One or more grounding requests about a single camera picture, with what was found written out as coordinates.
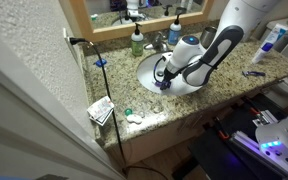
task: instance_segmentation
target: cabinet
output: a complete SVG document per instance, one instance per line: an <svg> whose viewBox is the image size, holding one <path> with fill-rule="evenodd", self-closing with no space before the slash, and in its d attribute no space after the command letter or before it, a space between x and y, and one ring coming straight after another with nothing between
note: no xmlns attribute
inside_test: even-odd
<svg viewBox="0 0 288 180"><path fill-rule="evenodd" d="M203 124L212 123L212 117L220 119L232 112L230 106L239 103L239 98L214 106L203 112L193 113L150 133L131 139L122 144L126 164L131 165L158 152L170 148L204 132ZM121 166L123 160L118 145L106 150Z"/></svg>

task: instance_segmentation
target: drain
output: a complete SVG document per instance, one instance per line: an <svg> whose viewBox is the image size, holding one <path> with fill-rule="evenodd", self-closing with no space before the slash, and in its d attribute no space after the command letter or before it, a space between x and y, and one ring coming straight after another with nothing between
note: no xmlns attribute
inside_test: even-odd
<svg viewBox="0 0 288 180"><path fill-rule="evenodd" d="M158 77L163 77L163 76L164 76L164 72L163 72L163 71L157 71L157 72L156 72L156 75L157 75Z"/></svg>

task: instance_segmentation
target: mirror frame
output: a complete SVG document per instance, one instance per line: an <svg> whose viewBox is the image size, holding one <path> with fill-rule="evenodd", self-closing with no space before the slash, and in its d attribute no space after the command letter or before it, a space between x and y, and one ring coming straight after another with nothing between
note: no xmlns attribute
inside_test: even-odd
<svg viewBox="0 0 288 180"><path fill-rule="evenodd" d="M134 24L125 24L94 29L90 20L85 0L59 0L68 23L75 37L84 37L92 42L100 42L130 36L134 32ZM181 15L181 25L203 22L208 19L214 0L204 0L201 12ZM153 19L141 22L141 32L147 33L168 29L176 16Z"/></svg>

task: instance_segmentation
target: granite countertop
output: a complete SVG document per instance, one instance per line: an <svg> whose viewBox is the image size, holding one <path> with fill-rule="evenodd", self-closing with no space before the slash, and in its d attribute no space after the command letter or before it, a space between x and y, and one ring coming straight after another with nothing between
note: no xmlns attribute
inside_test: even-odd
<svg viewBox="0 0 288 180"><path fill-rule="evenodd" d="M175 16L176 8L179 6L180 6L180 3L177 3L177 4L174 4L172 7L170 7L169 16ZM202 6L193 2L191 10L188 11L187 13L199 12L201 10L202 10ZM148 15L148 17L153 18L153 19L161 18L161 16L164 14L164 11L165 9L163 9L162 6L153 6L150 8L139 9L140 13L144 13ZM119 19L119 12L101 13L101 14L98 14L98 17L96 18L96 20L92 21L92 25L94 29L111 27L112 23L117 21L118 19Z"/></svg>
<svg viewBox="0 0 288 180"><path fill-rule="evenodd" d="M154 54L153 50L144 50L144 54L135 57L131 48L108 51L101 54L108 63L107 78L112 101L115 104L116 119L122 142L154 131L169 123L180 120L193 113L201 112L226 101L251 92L257 88L288 76L288 59L272 50L258 64L251 64L251 59L259 47L259 42L250 40L240 43L211 74L209 83L198 91L184 96L162 96L145 89L137 80L137 67L145 57ZM101 68L94 62L92 55L85 58L87 72L86 86L90 104L106 96ZM265 72L265 77L244 77L242 71ZM128 123L124 110L133 109L134 113L144 113L141 124ZM101 131L104 149L117 144L112 118L108 119Z"/></svg>

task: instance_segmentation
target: white sink basin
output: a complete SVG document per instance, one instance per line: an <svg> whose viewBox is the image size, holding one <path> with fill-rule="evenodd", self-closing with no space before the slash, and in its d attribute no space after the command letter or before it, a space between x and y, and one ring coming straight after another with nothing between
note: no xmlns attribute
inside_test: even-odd
<svg viewBox="0 0 288 180"><path fill-rule="evenodd" d="M182 74L179 74L176 78L174 78L171 82L171 87L167 90L160 90L159 87L155 85L155 79L153 77L153 70L156 62L160 59L163 53L153 54L151 56L146 57L142 63L137 68L137 79L140 83L148 90L162 94L162 95L184 95L189 94L194 91L197 91L200 87L190 86L183 82ZM158 64L156 68L156 79L159 81L163 80L163 77L159 77L157 73L164 72L166 63L162 60Z"/></svg>

